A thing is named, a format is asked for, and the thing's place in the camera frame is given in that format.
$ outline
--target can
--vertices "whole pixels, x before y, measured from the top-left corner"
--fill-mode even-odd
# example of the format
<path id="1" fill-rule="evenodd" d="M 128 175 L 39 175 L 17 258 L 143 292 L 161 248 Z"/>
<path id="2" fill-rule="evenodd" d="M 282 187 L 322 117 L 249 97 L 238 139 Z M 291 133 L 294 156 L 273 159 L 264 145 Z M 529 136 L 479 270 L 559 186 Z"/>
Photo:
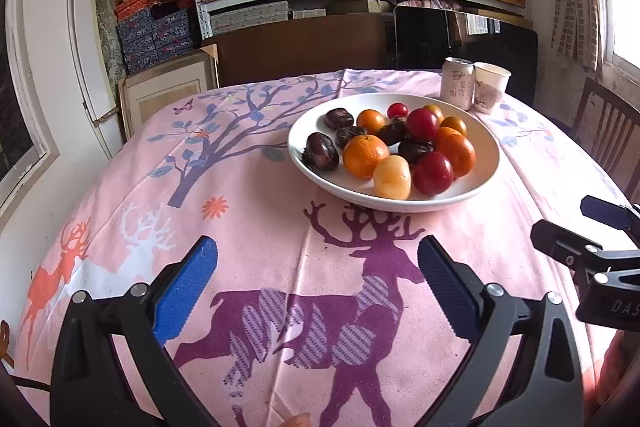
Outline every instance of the can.
<path id="1" fill-rule="evenodd" d="M 442 65 L 440 99 L 468 111 L 474 103 L 476 74 L 473 62 L 447 57 Z"/>

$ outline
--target tablecloth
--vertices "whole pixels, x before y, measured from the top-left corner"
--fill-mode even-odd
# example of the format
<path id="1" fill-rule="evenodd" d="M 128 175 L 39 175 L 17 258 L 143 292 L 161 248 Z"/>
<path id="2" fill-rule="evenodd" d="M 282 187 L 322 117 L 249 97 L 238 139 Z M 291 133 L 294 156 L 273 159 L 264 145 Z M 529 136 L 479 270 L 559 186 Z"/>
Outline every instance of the tablecloth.
<path id="1" fill-rule="evenodd" d="M 620 190 L 507 95 L 494 114 L 477 115 L 500 142 L 496 177 L 446 210 L 399 216 L 355 207 L 287 156 L 290 126 L 319 103 L 382 90 L 437 96 L 439 86 L 433 72 L 344 70 L 212 90 L 160 110 L 100 174 L 35 273 L 16 373 L 49 381 L 76 290 L 122 295 L 207 235 L 210 278 L 159 341 L 223 426 L 271 427 L 306 411 L 320 427 L 413 425 L 468 349 L 416 266 L 422 237 L 435 235 L 454 260 L 512 295 L 558 291 L 571 316 L 570 273 L 532 248 L 531 225 L 544 217 L 604 248 L 632 248 L 579 210 L 586 194 L 626 203 Z M 588 375 L 614 332 L 573 326 Z M 154 412 L 117 345 L 141 407 Z M 510 343 L 482 411 L 495 403 L 515 349 Z M 28 396 L 46 417 L 45 398 Z"/>

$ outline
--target white bowl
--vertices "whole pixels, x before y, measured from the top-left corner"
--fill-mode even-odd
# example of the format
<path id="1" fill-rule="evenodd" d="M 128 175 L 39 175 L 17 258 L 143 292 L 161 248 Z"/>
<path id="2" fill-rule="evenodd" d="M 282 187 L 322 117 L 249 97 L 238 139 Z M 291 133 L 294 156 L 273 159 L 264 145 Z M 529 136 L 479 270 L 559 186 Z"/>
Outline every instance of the white bowl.
<path id="1" fill-rule="evenodd" d="M 434 103 L 442 110 L 445 117 L 458 116 L 465 122 L 467 137 L 476 149 L 476 165 L 469 174 L 454 181 L 446 192 L 428 198 L 414 187 L 406 201 L 387 200 L 375 195 L 372 180 L 361 180 L 347 172 L 342 165 L 341 152 L 340 166 L 333 172 L 316 173 L 302 163 L 302 152 L 305 150 L 306 138 L 311 133 L 322 132 L 332 139 L 335 138 L 335 131 L 330 130 L 324 124 L 323 117 L 328 111 L 343 107 L 353 115 L 353 118 L 357 118 L 365 109 L 375 109 L 386 116 L 388 107 L 396 102 L 404 103 L 410 112 L 429 103 Z M 468 200 L 482 190 L 494 176 L 500 163 L 500 149 L 494 136 L 484 124 L 469 113 L 433 98 L 391 92 L 355 94 L 330 100 L 308 110 L 293 124 L 289 132 L 288 149 L 289 155 L 298 169 L 327 192 L 367 208 L 400 213 L 431 212 L 450 204 Z M 391 153 L 395 153 L 398 151 L 398 146 L 392 146 L 389 149 Z"/>

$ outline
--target orange flower print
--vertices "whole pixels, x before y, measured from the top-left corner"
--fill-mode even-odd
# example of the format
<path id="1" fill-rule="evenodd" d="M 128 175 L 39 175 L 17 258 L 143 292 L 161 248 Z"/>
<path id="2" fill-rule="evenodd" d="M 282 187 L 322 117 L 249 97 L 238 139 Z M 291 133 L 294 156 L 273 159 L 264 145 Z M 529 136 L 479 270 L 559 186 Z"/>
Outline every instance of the orange flower print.
<path id="1" fill-rule="evenodd" d="M 225 198 L 220 196 L 219 198 L 213 197 L 207 200 L 202 206 L 202 219 L 213 219 L 214 217 L 222 217 L 222 214 L 229 208 L 226 204 Z"/>

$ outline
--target silver bolt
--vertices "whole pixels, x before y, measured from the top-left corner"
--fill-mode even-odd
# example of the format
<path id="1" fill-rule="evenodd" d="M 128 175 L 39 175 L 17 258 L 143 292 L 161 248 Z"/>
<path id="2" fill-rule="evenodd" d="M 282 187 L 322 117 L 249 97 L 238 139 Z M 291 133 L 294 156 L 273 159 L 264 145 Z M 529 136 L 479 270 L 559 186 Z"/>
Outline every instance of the silver bolt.
<path id="1" fill-rule="evenodd" d="M 562 303 L 562 297 L 556 292 L 549 292 L 548 294 L 546 294 L 546 298 L 549 299 L 549 302 L 551 302 L 551 304 Z"/>
<path id="2" fill-rule="evenodd" d="M 596 275 L 593 276 L 593 280 L 597 284 L 606 284 L 609 282 L 609 277 L 607 277 L 604 273 L 596 273 Z"/>
<path id="3" fill-rule="evenodd" d="M 504 288 L 493 282 L 486 286 L 486 292 L 494 297 L 502 297 L 504 295 Z"/>
<path id="4" fill-rule="evenodd" d="M 71 300 L 76 304 L 82 304 L 86 300 L 86 292 L 83 290 L 80 290 L 74 293 L 74 296 L 71 297 Z"/>
<path id="5" fill-rule="evenodd" d="M 143 282 L 139 282 L 138 284 L 134 284 L 129 290 L 129 292 L 134 297 L 142 297 L 146 295 L 147 290 L 148 290 L 148 286 Z"/>

